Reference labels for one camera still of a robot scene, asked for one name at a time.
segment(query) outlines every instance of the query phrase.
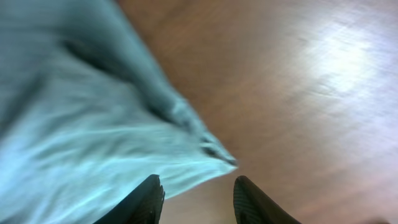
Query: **wood grain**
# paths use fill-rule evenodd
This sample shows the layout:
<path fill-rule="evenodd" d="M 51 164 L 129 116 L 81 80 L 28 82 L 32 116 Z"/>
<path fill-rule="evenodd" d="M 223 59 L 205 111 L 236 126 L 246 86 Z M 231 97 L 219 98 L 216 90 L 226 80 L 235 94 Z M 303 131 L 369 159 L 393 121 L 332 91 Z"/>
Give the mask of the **wood grain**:
<path fill-rule="evenodd" d="M 121 0 L 240 161 L 162 223 L 235 223 L 246 175 L 303 223 L 398 220 L 398 2 Z"/>

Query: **towel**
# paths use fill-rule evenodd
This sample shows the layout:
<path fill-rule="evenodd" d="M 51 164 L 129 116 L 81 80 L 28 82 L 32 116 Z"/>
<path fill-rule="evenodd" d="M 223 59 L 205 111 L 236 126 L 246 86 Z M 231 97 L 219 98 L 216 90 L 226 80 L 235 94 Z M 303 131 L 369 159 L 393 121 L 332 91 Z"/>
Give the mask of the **towel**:
<path fill-rule="evenodd" d="M 94 223 L 236 168 L 111 0 L 0 2 L 0 223 Z"/>

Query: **wrinkled fabric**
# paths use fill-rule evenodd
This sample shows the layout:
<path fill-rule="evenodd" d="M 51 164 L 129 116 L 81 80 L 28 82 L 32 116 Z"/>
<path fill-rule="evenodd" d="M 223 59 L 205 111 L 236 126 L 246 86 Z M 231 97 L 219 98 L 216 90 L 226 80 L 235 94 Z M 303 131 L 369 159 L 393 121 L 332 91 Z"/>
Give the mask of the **wrinkled fabric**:
<path fill-rule="evenodd" d="M 0 223 L 93 223 L 236 168 L 110 0 L 0 2 Z"/>

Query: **blue cloth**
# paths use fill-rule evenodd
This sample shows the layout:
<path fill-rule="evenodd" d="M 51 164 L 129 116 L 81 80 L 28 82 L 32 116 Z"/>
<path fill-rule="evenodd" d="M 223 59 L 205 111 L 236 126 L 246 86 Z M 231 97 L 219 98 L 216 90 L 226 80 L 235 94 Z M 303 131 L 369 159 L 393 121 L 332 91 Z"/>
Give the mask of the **blue cloth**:
<path fill-rule="evenodd" d="M 0 2 L 0 223 L 93 223 L 236 168 L 109 0 Z"/>

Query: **cloth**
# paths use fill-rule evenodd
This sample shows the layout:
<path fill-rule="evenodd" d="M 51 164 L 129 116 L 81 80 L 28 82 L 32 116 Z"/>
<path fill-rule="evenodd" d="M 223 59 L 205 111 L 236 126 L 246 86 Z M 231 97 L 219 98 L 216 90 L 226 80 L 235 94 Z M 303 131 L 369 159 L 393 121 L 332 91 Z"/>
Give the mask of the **cloth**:
<path fill-rule="evenodd" d="M 236 168 L 110 0 L 0 2 L 0 223 L 94 223 Z"/>

